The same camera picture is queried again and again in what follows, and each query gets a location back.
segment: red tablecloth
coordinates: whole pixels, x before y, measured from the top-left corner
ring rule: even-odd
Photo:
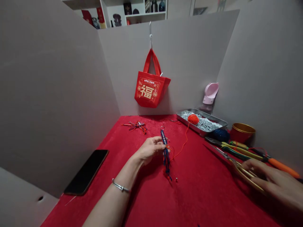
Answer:
[[[73,196],[62,195],[42,227],[82,226],[128,158],[146,138],[160,136],[163,119],[176,119],[176,115],[122,116],[98,147],[110,152],[88,192],[69,204]],[[146,135],[121,126],[137,120],[146,124]],[[165,122],[164,133],[175,152],[186,140],[186,128]],[[187,136],[182,153],[171,163],[172,182],[163,176],[161,156],[141,169],[132,190],[126,226],[260,227],[291,223],[283,206],[243,183],[224,159],[205,148],[204,144],[210,146],[203,138],[191,129]]]

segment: metal hook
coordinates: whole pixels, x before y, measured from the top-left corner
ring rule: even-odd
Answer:
[[[151,38],[151,49],[152,49],[152,22],[149,22],[149,37]]]

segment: metal tray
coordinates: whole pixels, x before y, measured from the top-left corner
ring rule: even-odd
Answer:
[[[187,120],[185,120],[184,118],[181,117],[181,115],[182,115],[182,113],[184,111],[189,111],[189,112],[192,112],[194,114],[199,114],[202,117],[205,117],[205,118],[207,118],[208,120],[210,120],[212,122],[215,122],[215,123],[218,123],[218,124],[222,125],[222,127],[218,128],[218,129],[225,128],[228,125],[228,123],[226,121],[223,121],[223,120],[221,120],[219,118],[216,118],[216,117],[214,117],[212,115],[209,115],[209,114],[207,114],[205,112],[202,112],[200,110],[197,110],[197,109],[187,109],[187,110],[182,110],[182,111],[177,112],[177,119],[179,121],[183,122],[186,125],[188,125],[189,122]],[[197,126],[193,125],[192,123],[189,124],[189,127],[191,129],[193,129],[194,131],[196,131],[197,133],[199,133],[200,136],[202,136],[202,137],[204,137],[206,134],[212,132],[212,131],[209,131],[209,132],[203,131],[203,130],[199,129]]]

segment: left hand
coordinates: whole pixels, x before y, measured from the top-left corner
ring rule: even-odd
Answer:
[[[150,137],[146,139],[134,156],[141,159],[144,165],[147,165],[151,162],[153,156],[161,154],[165,148],[166,145],[163,144],[160,136]]]

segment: red string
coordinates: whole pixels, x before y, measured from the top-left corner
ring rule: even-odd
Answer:
[[[238,147],[238,142],[236,141],[236,147],[234,148],[234,151],[236,151],[236,152],[240,152],[240,151],[237,151],[236,150],[236,148]],[[267,157],[268,156],[268,153],[267,153],[267,151],[264,149],[264,148],[248,148],[248,150],[251,150],[251,149],[261,149],[261,150],[263,150],[264,151],[264,153],[265,153],[265,157]]]
[[[172,121],[172,122],[175,122],[176,124],[178,124],[178,125],[180,125],[180,124],[182,124],[180,121],[178,121],[178,120],[169,120],[169,119],[164,119],[163,121]]]
[[[186,133],[187,133],[187,131],[188,131],[188,129],[189,129],[189,124],[190,124],[190,123],[188,123],[187,129],[186,129],[186,131],[185,131],[186,141],[185,141],[185,143],[183,144],[183,146],[182,146],[182,148],[181,148],[181,151],[183,150],[183,147],[185,146],[185,144],[186,144],[187,141],[188,141],[188,138],[187,138]],[[171,159],[171,161],[172,161],[175,157],[177,157],[177,156],[181,153],[181,151],[180,151],[178,154],[176,154],[176,156],[173,156],[172,159]]]
[[[175,149],[174,149],[174,147],[173,147],[173,146],[170,146],[170,145],[166,145],[166,147],[167,147],[167,149],[169,149],[170,151],[173,152],[173,157],[174,157],[174,155],[175,155]]]

